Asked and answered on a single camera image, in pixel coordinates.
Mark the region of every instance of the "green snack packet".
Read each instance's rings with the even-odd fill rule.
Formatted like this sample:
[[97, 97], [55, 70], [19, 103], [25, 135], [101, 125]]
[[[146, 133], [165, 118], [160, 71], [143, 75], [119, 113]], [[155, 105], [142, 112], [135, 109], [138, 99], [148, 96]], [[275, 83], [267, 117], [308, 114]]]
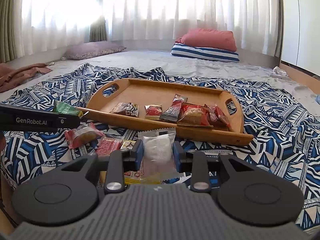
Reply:
[[55, 113], [60, 113], [60, 114], [72, 114], [72, 115], [77, 115], [79, 117], [83, 116], [82, 111], [79, 111], [75, 107], [58, 100], [54, 101], [53, 111]]

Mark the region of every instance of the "red pillow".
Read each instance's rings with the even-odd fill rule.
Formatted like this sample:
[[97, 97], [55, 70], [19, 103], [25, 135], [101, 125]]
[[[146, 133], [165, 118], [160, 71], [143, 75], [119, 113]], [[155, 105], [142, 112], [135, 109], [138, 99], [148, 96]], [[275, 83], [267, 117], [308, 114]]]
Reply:
[[232, 52], [237, 50], [232, 31], [191, 29], [187, 34], [183, 35], [181, 43], [192, 47], [209, 47]]

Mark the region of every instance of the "metal screw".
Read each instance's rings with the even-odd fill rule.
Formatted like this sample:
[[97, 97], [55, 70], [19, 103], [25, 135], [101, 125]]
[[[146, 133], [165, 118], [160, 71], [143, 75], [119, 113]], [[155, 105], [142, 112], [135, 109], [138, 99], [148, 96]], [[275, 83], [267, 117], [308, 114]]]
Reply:
[[109, 182], [107, 184], [107, 189], [108, 190], [118, 190], [118, 189], [121, 189], [121, 183], [119, 182]]
[[196, 182], [193, 184], [193, 187], [197, 190], [205, 190], [209, 187], [209, 184], [206, 182]]

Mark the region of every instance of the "circular pad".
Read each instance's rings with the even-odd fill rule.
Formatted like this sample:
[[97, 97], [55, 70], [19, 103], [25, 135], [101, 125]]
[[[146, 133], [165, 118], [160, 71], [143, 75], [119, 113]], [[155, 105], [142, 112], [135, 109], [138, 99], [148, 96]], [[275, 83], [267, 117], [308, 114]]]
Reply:
[[295, 221], [303, 202], [303, 194], [293, 183], [257, 171], [237, 172], [218, 191], [218, 203], [230, 217], [255, 226]]
[[96, 187], [79, 172], [43, 174], [21, 184], [12, 206], [22, 218], [41, 226], [60, 226], [80, 220], [98, 204]]
[[68, 186], [56, 183], [40, 186], [35, 191], [35, 198], [44, 204], [56, 204], [65, 201], [71, 193]]

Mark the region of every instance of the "striped cushion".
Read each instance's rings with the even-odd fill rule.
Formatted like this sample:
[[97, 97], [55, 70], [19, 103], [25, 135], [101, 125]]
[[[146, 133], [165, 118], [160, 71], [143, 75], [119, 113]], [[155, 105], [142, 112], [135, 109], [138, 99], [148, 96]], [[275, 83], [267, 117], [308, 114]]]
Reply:
[[172, 56], [201, 58], [223, 62], [239, 62], [238, 53], [224, 49], [191, 47], [176, 43], [171, 50]]

